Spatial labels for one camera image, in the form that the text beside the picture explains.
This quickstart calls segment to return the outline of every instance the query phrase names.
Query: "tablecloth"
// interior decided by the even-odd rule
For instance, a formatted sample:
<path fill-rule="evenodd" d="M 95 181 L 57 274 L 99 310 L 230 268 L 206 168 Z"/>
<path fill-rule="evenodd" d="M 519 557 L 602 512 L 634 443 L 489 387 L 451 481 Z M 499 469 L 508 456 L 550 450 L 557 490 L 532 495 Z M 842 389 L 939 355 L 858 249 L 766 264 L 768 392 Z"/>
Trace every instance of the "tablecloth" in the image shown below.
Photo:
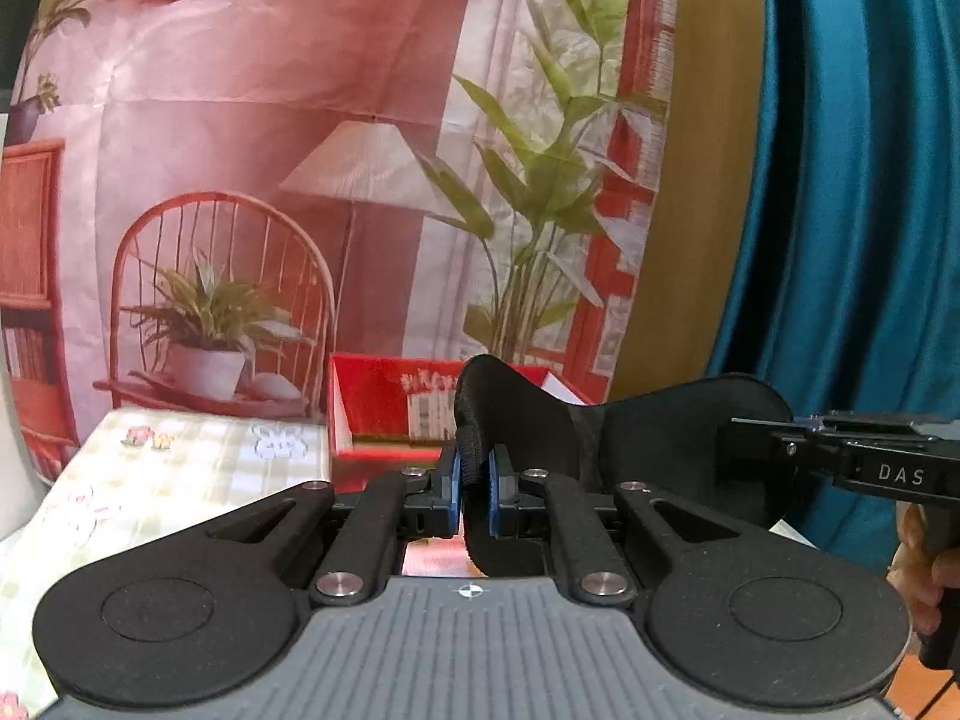
<path fill-rule="evenodd" d="M 169 448 L 124 445 L 141 426 L 171 437 Z M 107 415 L 0 559 L 0 717 L 22 720 L 56 698 L 30 628 L 58 579 L 310 479 L 329 479 L 320 426 L 136 409 Z"/>

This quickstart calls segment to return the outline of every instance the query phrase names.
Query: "human hand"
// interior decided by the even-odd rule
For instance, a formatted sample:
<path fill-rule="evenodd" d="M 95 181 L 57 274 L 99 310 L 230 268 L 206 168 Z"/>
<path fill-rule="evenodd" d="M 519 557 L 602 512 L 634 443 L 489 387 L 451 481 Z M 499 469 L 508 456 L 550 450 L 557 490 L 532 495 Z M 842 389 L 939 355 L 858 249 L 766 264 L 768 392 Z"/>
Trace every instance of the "human hand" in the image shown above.
<path fill-rule="evenodd" d="M 926 522 L 917 504 L 896 504 L 896 533 L 901 545 L 887 581 L 901 594 L 918 634 L 931 635 L 940 627 L 938 605 L 945 587 L 960 587 L 960 549 L 930 556 L 923 550 Z"/>

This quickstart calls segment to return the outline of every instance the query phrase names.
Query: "blue cloth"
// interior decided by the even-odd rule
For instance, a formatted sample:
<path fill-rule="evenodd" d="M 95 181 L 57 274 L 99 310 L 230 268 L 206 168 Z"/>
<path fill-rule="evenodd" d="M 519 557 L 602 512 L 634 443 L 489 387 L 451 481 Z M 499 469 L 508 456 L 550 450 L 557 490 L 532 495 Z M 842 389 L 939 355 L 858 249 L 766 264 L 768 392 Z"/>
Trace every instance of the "blue cloth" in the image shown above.
<path fill-rule="evenodd" d="M 960 0 L 767 0 L 725 370 L 797 413 L 960 415 Z M 808 482 L 790 519 L 877 570 L 896 546 L 886 500 Z"/>

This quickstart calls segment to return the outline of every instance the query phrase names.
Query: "lamp shade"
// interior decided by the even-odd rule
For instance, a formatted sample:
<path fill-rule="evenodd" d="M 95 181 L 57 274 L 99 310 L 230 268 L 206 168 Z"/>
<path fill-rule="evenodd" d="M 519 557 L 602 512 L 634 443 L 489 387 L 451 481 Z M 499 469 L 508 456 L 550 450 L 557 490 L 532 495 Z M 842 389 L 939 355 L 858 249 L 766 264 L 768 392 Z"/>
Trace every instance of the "lamp shade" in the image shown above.
<path fill-rule="evenodd" d="M 448 201 L 421 170 L 395 124 L 344 121 L 280 189 L 449 215 Z"/>

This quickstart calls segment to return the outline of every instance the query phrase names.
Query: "black fabric item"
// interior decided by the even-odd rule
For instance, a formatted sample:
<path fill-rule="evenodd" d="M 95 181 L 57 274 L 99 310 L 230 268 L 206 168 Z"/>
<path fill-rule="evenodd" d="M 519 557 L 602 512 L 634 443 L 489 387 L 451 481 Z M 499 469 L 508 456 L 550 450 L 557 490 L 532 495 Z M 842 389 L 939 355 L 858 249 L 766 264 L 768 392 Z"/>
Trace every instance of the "black fabric item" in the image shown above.
<path fill-rule="evenodd" d="M 793 413 L 774 389 L 726 375 L 598 406 L 563 403 L 495 357 L 464 366 L 454 412 L 463 469 L 464 538 L 488 576 L 536 576 L 539 546 L 488 533 L 486 462 L 505 445 L 515 470 L 546 469 L 609 493 L 647 482 L 732 517 L 770 527 L 786 511 L 795 474 L 771 466 L 763 478 L 719 479 L 716 432 L 734 416 L 784 421 Z"/>

